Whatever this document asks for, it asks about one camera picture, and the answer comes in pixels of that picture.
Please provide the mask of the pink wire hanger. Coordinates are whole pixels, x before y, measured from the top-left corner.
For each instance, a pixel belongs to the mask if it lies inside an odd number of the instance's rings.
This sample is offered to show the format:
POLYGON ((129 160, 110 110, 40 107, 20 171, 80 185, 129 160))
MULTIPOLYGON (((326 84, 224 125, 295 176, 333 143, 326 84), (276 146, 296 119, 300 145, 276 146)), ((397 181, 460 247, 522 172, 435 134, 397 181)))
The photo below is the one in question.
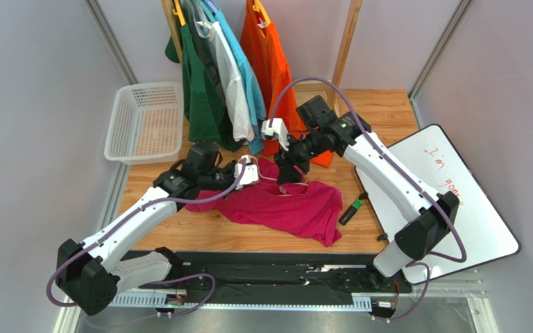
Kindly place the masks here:
POLYGON ((304 181, 301 183, 289 183, 279 185, 276 180, 279 174, 277 164, 264 157, 257 158, 260 172, 260 181, 254 185, 249 185, 249 189, 262 190, 265 193, 275 196, 289 196, 303 194, 308 189, 308 184, 304 181))

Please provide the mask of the magenta t shirt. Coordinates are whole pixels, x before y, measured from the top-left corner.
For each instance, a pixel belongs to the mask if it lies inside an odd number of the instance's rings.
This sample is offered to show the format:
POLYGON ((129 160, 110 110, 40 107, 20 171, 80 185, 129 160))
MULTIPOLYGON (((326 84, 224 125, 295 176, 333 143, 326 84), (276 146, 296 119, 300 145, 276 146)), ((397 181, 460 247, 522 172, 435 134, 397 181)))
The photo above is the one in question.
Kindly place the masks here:
POLYGON ((341 192, 319 181, 306 183, 308 189, 303 194, 275 196, 245 188, 226 199, 189 204, 185 209, 190 212, 217 210, 234 223, 264 225, 331 247, 341 239, 337 229, 343 209, 341 192))

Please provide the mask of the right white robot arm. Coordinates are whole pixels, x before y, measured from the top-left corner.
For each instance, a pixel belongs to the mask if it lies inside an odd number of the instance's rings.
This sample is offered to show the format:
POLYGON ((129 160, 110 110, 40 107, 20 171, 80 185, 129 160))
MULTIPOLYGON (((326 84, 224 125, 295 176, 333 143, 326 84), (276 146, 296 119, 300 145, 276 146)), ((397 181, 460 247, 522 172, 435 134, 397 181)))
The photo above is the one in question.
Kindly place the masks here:
POLYGON ((458 197, 439 193, 417 178, 386 148, 371 127, 353 112, 338 117, 321 96, 297 108, 307 132, 293 137, 280 118, 262 124, 265 139, 278 140, 274 160, 278 184, 297 183, 310 170, 313 158, 330 151, 353 164, 385 192, 406 224, 373 260, 373 272, 390 278, 422 260, 449 233, 459 208, 458 197))

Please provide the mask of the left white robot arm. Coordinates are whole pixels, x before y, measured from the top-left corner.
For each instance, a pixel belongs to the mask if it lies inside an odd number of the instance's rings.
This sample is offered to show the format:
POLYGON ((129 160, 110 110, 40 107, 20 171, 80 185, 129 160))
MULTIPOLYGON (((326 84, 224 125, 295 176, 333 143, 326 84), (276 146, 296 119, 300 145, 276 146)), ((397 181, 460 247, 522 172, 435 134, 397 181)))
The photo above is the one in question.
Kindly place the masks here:
POLYGON ((46 284, 49 301, 82 309, 93 316, 119 294, 145 285, 172 285, 185 280, 183 261, 165 247, 124 259, 156 225, 186 205, 209 203, 258 181, 253 158, 245 155, 221 166, 216 144, 194 144, 186 158, 161 173, 144 195, 95 234, 60 245, 55 272, 46 284))

